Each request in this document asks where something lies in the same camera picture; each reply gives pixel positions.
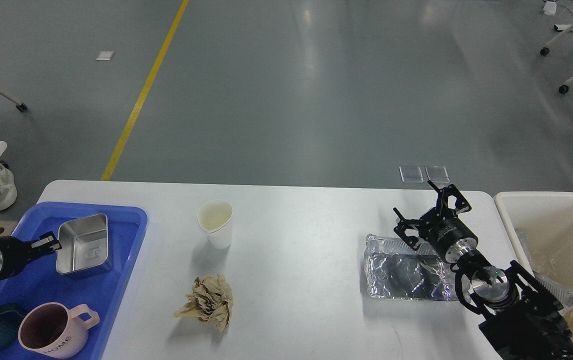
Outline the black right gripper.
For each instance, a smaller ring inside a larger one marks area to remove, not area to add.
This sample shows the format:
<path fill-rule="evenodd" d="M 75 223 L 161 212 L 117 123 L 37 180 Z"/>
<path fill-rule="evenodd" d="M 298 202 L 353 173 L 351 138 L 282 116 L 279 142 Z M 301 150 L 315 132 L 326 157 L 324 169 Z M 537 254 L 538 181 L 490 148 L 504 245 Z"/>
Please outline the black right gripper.
<path fill-rule="evenodd" d="M 454 184 L 438 187 L 431 180 L 428 184 L 437 193 L 435 207 L 420 219 L 407 219 L 396 207 L 392 208 L 398 217 L 393 231 L 413 251 L 418 251 L 421 242 L 426 241 L 440 259 L 456 264 L 465 254 L 476 250 L 479 243 L 478 237 L 457 216 L 472 207 Z"/>

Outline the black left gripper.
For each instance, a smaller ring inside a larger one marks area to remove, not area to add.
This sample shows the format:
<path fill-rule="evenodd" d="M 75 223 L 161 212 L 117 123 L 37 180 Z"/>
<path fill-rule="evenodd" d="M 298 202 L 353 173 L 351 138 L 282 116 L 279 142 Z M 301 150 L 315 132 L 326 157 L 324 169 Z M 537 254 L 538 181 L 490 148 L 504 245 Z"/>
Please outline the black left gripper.
<path fill-rule="evenodd" d="M 0 237 L 0 281 L 16 276 L 37 256 L 46 256 L 62 249 L 53 231 L 39 239 L 22 241 L 13 236 Z"/>

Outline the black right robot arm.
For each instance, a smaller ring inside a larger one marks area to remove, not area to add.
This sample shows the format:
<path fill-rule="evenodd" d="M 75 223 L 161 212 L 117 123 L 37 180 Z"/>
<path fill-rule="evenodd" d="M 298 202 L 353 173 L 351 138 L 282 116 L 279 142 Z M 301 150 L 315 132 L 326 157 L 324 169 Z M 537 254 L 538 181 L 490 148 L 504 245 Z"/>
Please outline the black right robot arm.
<path fill-rule="evenodd" d="M 454 184 L 429 185 L 437 194 L 435 206 L 417 219 L 394 208 L 394 232 L 415 251 L 429 244 L 449 265 L 458 301 L 484 317 L 479 330 L 502 359 L 573 360 L 573 334 L 561 301 L 516 260 L 506 269 L 492 265 L 460 220 L 472 209 L 469 201 Z"/>

